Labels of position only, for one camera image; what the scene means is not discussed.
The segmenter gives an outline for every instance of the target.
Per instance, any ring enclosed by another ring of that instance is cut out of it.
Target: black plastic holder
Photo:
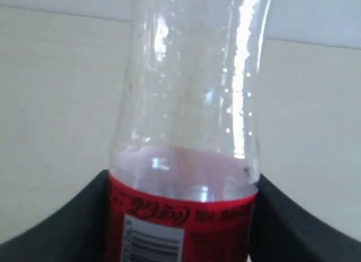
[[[0,245],[0,261],[101,262],[107,185],[108,171],[102,171],[58,212]],[[249,251],[252,262],[361,262],[360,242],[310,215],[265,177],[259,182]]]

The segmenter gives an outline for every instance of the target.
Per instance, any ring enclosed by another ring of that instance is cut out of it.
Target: white barcode sticker
[[[184,230],[124,218],[121,262],[181,262]]]

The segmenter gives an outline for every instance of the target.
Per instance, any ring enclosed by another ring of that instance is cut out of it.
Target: bottle label
[[[137,191],[109,174],[105,262],[243,262],[256,194],[192,202]]]

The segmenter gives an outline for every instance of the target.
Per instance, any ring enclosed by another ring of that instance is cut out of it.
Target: clear plastic bottle
[[[132,2],[106,261],[245,261],[270,0]]]

